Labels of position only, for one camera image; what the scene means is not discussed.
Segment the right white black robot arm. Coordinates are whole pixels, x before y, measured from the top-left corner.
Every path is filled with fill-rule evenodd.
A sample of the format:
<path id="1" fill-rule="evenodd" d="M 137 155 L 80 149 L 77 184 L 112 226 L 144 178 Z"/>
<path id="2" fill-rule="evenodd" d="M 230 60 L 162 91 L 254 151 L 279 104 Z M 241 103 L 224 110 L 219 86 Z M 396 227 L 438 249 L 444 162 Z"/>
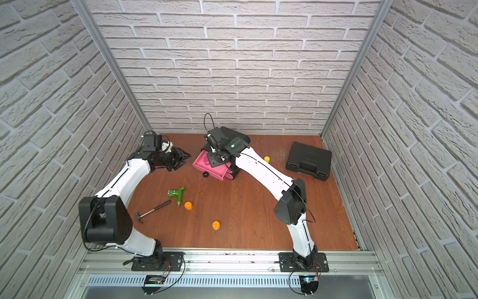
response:
<path id="1" fill-rule="evenodd" d="M 309 208 L 304 181 L 294 180 L 278 171 L 239 137 L 229 140 L 226 137 L 215 138 L 213 134 L 208 133 L 205 139 L 212 149 L 210 152 L 212 166 L 230 162 L 269 190 L 278 201 L 274 213 L 287 225 L 294 253 L 302 259 L 312 259 L 316 246 L 307 226 Z"/>

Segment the orange paint can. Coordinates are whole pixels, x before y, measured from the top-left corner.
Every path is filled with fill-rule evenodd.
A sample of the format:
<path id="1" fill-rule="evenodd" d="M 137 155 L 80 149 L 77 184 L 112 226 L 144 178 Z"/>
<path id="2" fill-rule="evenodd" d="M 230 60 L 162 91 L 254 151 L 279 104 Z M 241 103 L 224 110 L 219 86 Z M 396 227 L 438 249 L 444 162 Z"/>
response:
<path id="1" fill-rule="evenodd" d="M 220 229 L 220 223 L 219 223 L 219 221 L 214 221 L 214 222 L 212 223 L 212 228 L 213 228 L 214 230 L 219 230 L 219 229 Z"/>
<path id="2" fill-rule="evenodd" d="M 193 205 L 190 201 L 185 202 L 184 207 L 187 211 L 191 211 L 193 209 Z"/>

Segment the orange paint can front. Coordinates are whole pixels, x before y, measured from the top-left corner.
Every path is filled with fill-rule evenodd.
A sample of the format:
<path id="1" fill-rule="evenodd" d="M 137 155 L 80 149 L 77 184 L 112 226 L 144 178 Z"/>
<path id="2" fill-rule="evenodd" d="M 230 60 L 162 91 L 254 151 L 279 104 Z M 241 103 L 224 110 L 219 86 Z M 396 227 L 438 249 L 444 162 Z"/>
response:
<path id="1" fill-rule="evenodd" d="M 212 228 L 213 228 L 214 230 L 219 230 L 219 229 L 220 229 L 220 223 L 219 223 L 219 221 L 214 221 L 214 222 L 212 223 Z"/>

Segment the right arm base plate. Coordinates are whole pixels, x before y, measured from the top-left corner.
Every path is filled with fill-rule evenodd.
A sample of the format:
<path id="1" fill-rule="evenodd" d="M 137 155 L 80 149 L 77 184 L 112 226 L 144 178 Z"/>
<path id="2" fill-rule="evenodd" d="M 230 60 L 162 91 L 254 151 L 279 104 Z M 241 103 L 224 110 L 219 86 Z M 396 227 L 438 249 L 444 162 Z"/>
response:
<path id="1" fill-rule="evenodd" d="M 281 272 L 329 272 L 326 254 L 312 252 L 304 258 L 295 252 L 280 252 L 278 254 Z"/>

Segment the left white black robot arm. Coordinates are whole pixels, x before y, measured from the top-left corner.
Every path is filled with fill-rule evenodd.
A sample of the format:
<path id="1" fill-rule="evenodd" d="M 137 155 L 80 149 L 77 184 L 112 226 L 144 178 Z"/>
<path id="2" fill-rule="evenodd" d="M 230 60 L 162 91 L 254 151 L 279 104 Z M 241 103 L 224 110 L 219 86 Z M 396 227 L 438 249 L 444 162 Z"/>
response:
<path id="1" fill-rule="evenodd" d="M 95 244 L 102 249 L 119 248 L 139 257 L 150 257 L 159 249 L 156 239 L 133 227 L 127 206 L 138 186 L 157 168 L 168 171 L 185 165 L 191 155 L 178 147 L 166 151 L 137 150 L 121 171 L 96 195 L 84 197 L 78 204 L 83 245 Z"/>

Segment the black pink drawer cabinet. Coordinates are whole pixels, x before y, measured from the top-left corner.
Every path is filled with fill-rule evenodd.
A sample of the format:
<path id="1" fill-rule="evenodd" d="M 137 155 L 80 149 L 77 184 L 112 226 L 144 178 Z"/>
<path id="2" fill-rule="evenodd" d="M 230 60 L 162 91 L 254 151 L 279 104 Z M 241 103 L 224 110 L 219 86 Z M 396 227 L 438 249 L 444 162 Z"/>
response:
<path id="1" fill-rule="evenodd" d="M 205 135 L 207 144 L 200 150 L 193 167 L 203 173 L 203 177 L 211 176 L 220 181 L 235 179 L 240 169 L 235 165 L 238 153 L 249 145 L 249 136 L 227 127 L 216 127 Z"/>

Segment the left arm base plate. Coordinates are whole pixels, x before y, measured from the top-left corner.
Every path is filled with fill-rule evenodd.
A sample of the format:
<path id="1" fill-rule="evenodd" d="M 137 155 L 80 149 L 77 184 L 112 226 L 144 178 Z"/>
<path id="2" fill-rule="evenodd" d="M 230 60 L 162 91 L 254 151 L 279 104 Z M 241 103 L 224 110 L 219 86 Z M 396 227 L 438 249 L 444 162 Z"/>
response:
<path id="1" fill-rule="evenodd" d="M 183 257 L 184 252 L 172 251 L 150 257 L 135 257 L 131 270 L 136 272 L 159 272 L 165 271 L 166 267 L 170 266 L 172 272 L 180 272 L 183 268 Z"/>

